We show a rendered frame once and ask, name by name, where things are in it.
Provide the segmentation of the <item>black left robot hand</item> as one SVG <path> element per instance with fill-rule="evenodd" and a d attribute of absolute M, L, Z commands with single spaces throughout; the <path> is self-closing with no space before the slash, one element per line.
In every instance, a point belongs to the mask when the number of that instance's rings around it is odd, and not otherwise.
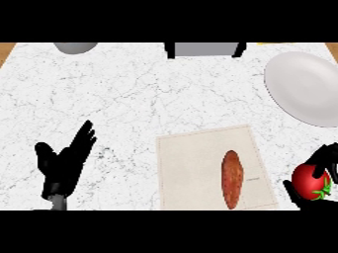
<path fill-rule="evenodd" d="M 60 195 L 67 198 L 73 192 L 82 165 L 96 142 L 91 121 L 85 121 L 72 139 L 70 145 L 56 153 L 44 143 L 35 144 L 38 169 L 45 176 L 42 198 Z"/>

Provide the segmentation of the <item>red tomato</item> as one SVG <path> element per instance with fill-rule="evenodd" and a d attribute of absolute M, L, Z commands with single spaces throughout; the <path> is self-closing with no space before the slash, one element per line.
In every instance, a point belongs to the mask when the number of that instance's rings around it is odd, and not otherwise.
<path fill-rule="evenodd" d="M 331 194 L 332 181 L 328 173 L 323 173 L 319 178 L 311 176 L 314 165 L 301 164 L 295 167 L 291 174 L 291 184 L 298 195 L 310 200 L 323 200 Z"/>

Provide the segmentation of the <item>beige placemat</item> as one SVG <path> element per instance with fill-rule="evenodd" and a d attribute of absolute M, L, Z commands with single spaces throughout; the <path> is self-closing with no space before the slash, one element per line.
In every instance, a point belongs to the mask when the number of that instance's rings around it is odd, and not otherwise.
<path fill-rule="evenodd" d="M 221 162 L 233 150 L 243 168 L 235 211 L 276 210 L 277 199 L 248 125 L 158 138 L 161 208 L 227 210 L 221 190 Z"/>

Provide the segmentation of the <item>white plate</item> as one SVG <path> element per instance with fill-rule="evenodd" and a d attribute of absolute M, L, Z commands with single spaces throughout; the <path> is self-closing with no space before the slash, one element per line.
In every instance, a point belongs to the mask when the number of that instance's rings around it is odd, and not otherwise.
<path fill-rule="evenodd" d="M 316 127 L 338 127 L 338 67 L 319 56 L 289 51 L 264 69 L 264 83 L 282 110 Z"/>

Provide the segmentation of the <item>brown oblong sweet potato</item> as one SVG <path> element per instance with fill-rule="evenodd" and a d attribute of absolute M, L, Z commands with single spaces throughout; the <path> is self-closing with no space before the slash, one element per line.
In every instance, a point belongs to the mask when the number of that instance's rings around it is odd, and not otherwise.
<path fill-rule="evenodd" d="M 221 191 L 227 208 L 237 206 L 243 182 L 243 167 L 237 153 L 233 150 L 226 152 L 221 162 Z"/>

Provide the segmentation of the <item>grey round bowl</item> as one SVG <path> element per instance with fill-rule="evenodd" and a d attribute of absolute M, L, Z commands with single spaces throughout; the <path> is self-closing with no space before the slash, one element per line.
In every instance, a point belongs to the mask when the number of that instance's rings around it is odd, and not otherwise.
<path fill-rule="evenodd" d="M 97 46 L 96 42 L 56 42 L 56 48 L 65 54 L 81 54 Z"/>

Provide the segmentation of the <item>grey and black appliance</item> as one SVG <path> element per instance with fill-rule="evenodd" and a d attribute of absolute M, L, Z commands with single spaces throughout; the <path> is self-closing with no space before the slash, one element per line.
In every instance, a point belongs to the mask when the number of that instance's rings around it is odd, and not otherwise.
<path fill-rule="evenodd" d="M 218 56 L 239 57 L 246 50 L 243 42 L 167 42 L 168 58 L 180 56 Z"/>

